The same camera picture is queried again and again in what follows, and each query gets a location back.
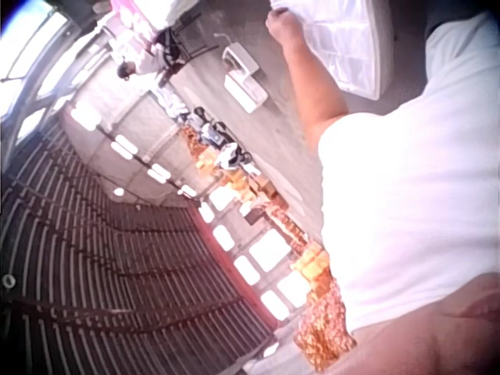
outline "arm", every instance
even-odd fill
[[[305,43],[298,18],[284,9],[270,12],[266,25],[281,44],[308,143],[317,147],[324,131],[348,114],[340,89]]]

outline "white plastic bag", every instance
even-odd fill
[[[392,79],[388,0],[271,0],[304,23],[305,39],[341,90],[377,100]]]

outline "hand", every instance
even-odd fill
[[[283,48],[305,44],[300,19],[286,8],[271,10],[267,16],[266,26]]]

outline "white t-shirt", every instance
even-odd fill
[[[420,97],[322,136],[323,241],[349,332],[500,270],[499,45],[487,13],[441,25]]]
[[[151,52],[142,50],[137,61],[135,62],[135,72],[139,76],[150,73],[157,73],[163,69],[165,59],[163,58],[164,47],[157,43],[151,47]]]

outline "concrete floor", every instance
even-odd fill
[[[284,58],[264,25],[268,0],[208,0],[199,9],[202,18],[183,31],[182,38],[192,48],[203,42],[218,43],[220,48],[190,62],[172,79],[173,85],[188,105],[202,105],[227,124],[287,199],[291,216],[320,240],[321,165],[305,145]],[[423,5],[418,0],[391,0],[391,11],[396,37],[393,81],[376,102],[346,94],[353,113],[389,113],[415,98],[425,85]],[[214,38],[214,33],[239,41],[262,68],[255,79],[270,98],[252,114],[247,114],[223,86],[221,55],[228,42]]]

